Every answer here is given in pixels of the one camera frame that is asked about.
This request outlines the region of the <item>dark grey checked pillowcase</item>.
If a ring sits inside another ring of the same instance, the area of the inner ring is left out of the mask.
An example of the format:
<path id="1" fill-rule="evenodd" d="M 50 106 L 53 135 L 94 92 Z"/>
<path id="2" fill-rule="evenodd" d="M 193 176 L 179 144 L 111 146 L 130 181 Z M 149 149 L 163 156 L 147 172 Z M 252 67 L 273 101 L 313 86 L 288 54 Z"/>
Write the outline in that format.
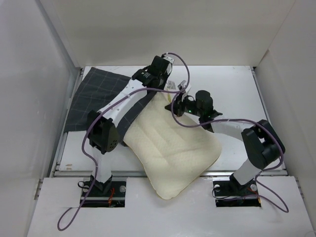
<path id="1" fill-rule="evenodd" d="M 92 110 L 97 111 L 110 103 L 124 89 L 129 80 L 130 77 L 121 74 L 91 68 L 75 92 L 64 131 L 86 131 L 88 113 Z M 121 119 L 117 126 L 121 144 L 129 127 L 155 94 L 155 91 L 148 92 Z"/>

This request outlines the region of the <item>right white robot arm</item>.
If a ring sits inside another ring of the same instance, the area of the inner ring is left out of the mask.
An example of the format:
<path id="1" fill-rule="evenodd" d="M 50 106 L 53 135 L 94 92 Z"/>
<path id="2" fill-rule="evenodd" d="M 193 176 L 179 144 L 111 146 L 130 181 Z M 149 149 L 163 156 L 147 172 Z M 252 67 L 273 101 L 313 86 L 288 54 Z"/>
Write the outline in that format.
<path id="1" fill-rule="evenodd" d="M 203 129 L 228 135 L 244 144 L 247 159 L 230 176 L 229 189 L 233 194 L 241 194 L 255 176 L 277 158 L 283 157 L 285 147 L 267 120 L 254 122 L 248 119 L 224 118 L 221 112 L 214 109 L 213 99 L 205 90 L 198 91 L 193 100 L 190 98 L 191 96 L 180 93 L 165 109 L 172 112 L 174 117 L 181 117 L 184 113 L 197 116 Z"/>

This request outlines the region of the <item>cream yellow pillow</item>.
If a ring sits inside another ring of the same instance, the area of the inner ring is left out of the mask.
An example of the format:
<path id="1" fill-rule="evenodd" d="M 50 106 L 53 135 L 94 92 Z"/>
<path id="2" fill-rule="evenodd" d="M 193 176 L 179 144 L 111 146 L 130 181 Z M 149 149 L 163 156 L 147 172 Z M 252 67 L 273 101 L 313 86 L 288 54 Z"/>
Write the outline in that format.
<path id="1" fill-rule="evenodd" d="M 157 195 L 169 200 L 213 165 L 222 146 L 212 133 L 197 127 L 186 115 L 178 120 L 164 107 L 168 100 L 157 93 L 124 136 L 124 143 L 140 160 Z"/>

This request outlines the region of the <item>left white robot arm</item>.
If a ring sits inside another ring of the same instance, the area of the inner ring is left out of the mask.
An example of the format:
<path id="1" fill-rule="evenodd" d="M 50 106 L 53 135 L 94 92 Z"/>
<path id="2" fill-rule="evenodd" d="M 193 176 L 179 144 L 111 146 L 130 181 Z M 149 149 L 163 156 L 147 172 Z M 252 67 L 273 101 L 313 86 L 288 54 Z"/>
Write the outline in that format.
<path id="1" fill-rule="evenodd" d="M 92 157 L 97 162 L 97 168 L 91 176 L 92 189 L 100 196 L 110 192 L 112 172 L 111 166 L 102 167 L 105 153 L 115 149 L 121 135 L 118 125 L 122 118 L 145 98 L 153 88 L 154 92 L 165 87 L 172 72 L 174 59 L 169 56 L 155 56 L 151 65 L 139 69 L 121 92 L 106 106 L 98 111 L 90 111 L 87 117 L 87 138 L 92 149 Z"/>

